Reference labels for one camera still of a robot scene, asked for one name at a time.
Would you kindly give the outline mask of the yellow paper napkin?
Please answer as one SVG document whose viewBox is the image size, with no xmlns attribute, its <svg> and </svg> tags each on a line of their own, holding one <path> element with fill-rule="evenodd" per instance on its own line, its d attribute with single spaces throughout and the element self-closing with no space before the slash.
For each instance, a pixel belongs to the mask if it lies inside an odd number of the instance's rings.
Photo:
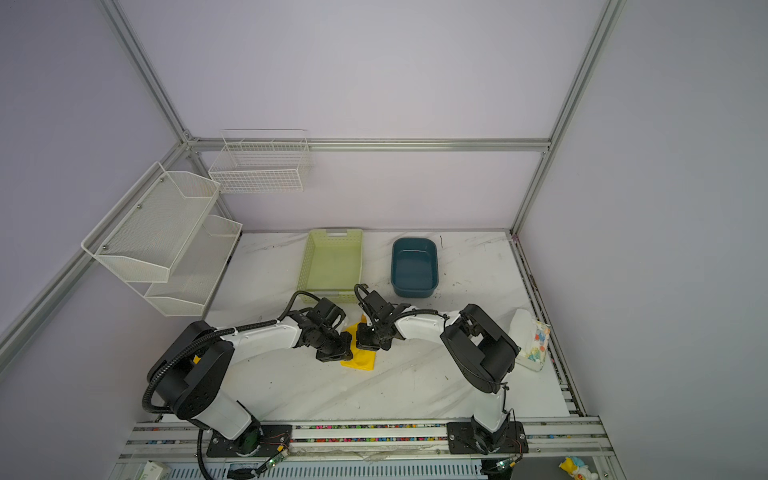
<svg viewBox="0 0 768 480">
<path fill-rule="evenodd" d="M 361 326 L 361 323 L 348 327 L 345 332 L 351 335 L 350 351 L 352 353 L 351 360 L 342 360 L 340 365 L 345 368 L 371 372 L 375 367 L 376 353 L 369 350 L 361 350 L 357 347 L 357 327 Z"/>
</svg>

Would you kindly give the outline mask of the light green plastic basket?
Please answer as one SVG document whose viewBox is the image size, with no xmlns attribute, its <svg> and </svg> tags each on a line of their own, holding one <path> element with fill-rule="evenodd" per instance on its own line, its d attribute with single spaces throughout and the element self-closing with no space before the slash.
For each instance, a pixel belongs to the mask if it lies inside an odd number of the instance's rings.
<svg viewBox="0 0 768 480">
<path fill-rule="evenodd" d="M 361 229 L 313 229 L 308 233 L 297 290 L 338 303 L 355 303 L 354 286 L 361 282 Z"/>
</svg>

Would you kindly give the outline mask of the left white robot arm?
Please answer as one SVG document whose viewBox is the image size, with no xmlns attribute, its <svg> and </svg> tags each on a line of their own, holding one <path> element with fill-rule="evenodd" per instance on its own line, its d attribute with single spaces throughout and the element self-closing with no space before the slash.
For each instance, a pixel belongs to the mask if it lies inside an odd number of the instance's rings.
<svg viewBox="0 0 768 480">
<path fill-rule="evenodd" d="M 295 309 L 290 301 L 277 318 L 217 329 L 204 320 L 190 323 L 147 374 L 143 410 L 172 414 L 225 439 L 256 444 L 261 423 L 223 387 L 231 366 L 277 350 L 309 347 L 321 362 L 353 358 L 351 335 L 338 327 L 346 319 L 328 298 L 299 291 L 315 301 Z"/>
</svg>

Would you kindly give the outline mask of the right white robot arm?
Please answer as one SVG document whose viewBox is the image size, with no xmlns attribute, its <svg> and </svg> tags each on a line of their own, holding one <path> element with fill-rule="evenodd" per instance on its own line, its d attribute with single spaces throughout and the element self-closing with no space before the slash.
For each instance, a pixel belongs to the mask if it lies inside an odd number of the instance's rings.
<svg viewBox="0 0 768 480">
<path fill-rule="evenodd" d="M 357 328 L 356 348 L 388 351 L 395 340 L 423 340 L 445 347 L 464 379 L 474 388 L 473 413 L 449 428 L 456 442 L 472 453 L 489 455 L 515 440 L 518 429 L 506 407 L 506 376 L 515 368 L 520 347 L 480 306 L 442 313 L 408 303 L 391 303 L 365 284 L 353 287 L 367 322 Z"/>
</svg>

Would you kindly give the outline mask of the teal plastic tray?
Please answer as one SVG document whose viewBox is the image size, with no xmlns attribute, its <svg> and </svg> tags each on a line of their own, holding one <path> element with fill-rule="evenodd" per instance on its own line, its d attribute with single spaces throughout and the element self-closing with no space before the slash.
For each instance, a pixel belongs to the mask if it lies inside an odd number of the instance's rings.
<svg viewBox="0 0 768 480">
<path fill-rule="evenodd" d="M 397 239 L 392 245 L 390 277 L 399 297 L 431 297 L 439 285 L 436 244 L 427 238 Z"/>
</svg>

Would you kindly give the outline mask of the colourful small carton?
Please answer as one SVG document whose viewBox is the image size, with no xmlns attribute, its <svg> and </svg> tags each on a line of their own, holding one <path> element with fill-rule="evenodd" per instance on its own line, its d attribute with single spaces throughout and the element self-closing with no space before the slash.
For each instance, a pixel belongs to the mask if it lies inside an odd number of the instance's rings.
<svg viewBox="0 0 768 480">
<path fill-rule="evenodd" d="M 551 327 L 539 322 L 525 309 L 517 309 L 512 317 L 508 334 L 520 348 L 516 364 L 540 372 L 548 360 Z"/>
</svg>

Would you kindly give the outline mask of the white two-tier mesh shelf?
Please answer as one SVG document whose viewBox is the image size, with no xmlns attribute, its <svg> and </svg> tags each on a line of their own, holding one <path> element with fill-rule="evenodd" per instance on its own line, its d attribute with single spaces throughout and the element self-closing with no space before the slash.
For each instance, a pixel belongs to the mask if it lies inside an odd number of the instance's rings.
<svg viewBox="0 0 768 480">
<path fill-rule="evenodd" d="M 81 242 L 165 317 L 201 317 L 242 234 L 214 213 L 221 186 L 152 165 Z"/>
</svg>

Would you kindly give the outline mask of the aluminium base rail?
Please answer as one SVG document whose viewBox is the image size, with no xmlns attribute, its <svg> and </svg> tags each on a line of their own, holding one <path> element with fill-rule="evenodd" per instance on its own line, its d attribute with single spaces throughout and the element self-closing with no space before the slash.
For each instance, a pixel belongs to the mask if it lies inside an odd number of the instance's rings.
<svg viewBox="0 0 768 480">
<path fill-rule="evenodd" d="M 565 479 L 568 458 L 596 479 L 626 476 L 597 417 L 522 419 L 488 454 L 471 448 L 459 420 L 282 421 L 263 431 L 262 447 L 241 457 L 186 422 L 139 423 L 110 476 L 139 479 L 157 464 L 163 479 Z"/>
</svg>

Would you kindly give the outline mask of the aluminium cage frame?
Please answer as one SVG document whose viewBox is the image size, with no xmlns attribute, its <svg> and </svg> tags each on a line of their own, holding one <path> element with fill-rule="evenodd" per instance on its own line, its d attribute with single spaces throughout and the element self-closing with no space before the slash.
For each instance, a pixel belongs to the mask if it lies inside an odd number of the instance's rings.
<svg viewBox="0 0 768 480">
<path fill-rule="evenodd" d="M 201 151 L 219 147 L 218 140 L 194 138 L 183 130 L 177 111 L 171 105 L 170 97 L 161 86 L 159 77 L 150 65 L 149 59 L 138 36 L 129 25 L 124 10 L 116 1 L 97 1 L 107 25 L 118 45 L 126 54 L 129 63 L 136 70 L 140 81 L 149 92 L 150 98 L 170 125 L 175 143 L 160 161 L 163 168 L 171 168 L 180 160 L 188 160 L 195 171 L 208 177 Z M 626 3 L 606 1 L 600 10 L 594 32 L 579 63 L 577 73 L 558 114 L 552 134 L 544 139 L 527 138 L 313 138 L 309 140 L 311 152 L 514 152 L 537 151 L 542 154 L 530 186 L 527 188 L 519 212 L 515 215 L 511 230 L 522 230 L 536 195 L 543 183 L 555 151 L 576 112 L 584 90 L 591 79 L 598 58 L 610 38 Z M 11 369 L 22 358 L 32 343 L 50 323 L 94 260 L 85 251 L 79 250 L 53 277 L 45 288 L 34 298 L 25 310 L 1 334 L 1 376 L 7 377 Z"/>
</svg>

